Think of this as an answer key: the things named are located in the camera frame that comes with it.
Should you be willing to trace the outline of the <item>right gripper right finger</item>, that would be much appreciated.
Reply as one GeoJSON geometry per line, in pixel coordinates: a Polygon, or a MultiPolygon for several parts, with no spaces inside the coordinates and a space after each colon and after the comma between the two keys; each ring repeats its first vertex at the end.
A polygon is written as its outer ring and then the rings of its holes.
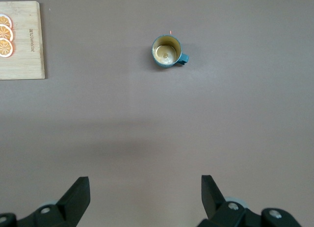
{"type": "Polygon", "coordinates": [[[201,178],[202,204],[207,218],[198,227],[298,227],[299,222],[287,211],[265,208],[258,215],[239,202],[227,201],[211,175],[201,178]]]}

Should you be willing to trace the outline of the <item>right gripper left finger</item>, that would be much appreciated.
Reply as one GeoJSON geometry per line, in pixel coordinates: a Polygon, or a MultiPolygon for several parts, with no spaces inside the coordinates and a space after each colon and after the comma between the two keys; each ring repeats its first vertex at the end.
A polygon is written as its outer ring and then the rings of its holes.
{"type": "Polygon", "coordinates": [[[76,227],[90,204],[88,177],[79,177],[55,203],[44,205],[30,215],[17,219],[14,213],[2,213],[2,227],[76,227]]]}

